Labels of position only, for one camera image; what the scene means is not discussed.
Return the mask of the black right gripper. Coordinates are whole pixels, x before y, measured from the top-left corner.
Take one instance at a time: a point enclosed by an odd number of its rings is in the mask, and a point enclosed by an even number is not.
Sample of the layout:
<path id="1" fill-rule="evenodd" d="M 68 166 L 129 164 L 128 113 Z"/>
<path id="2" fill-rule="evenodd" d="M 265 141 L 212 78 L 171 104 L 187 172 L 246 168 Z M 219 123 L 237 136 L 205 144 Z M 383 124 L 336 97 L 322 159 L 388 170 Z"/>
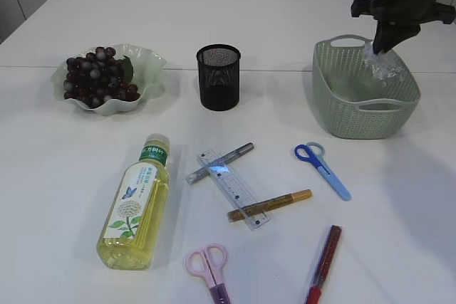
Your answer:
<path id="1" fill-rule="evenodd" d="M 455 7 L 437 0 L 353 0 L 351 15 L 372 16 L 378 21 L 372 48 L 379 54 L 417 36 L 421 30 L 419 24 L 431 21 L 451 24 L 455 20 Z"/>

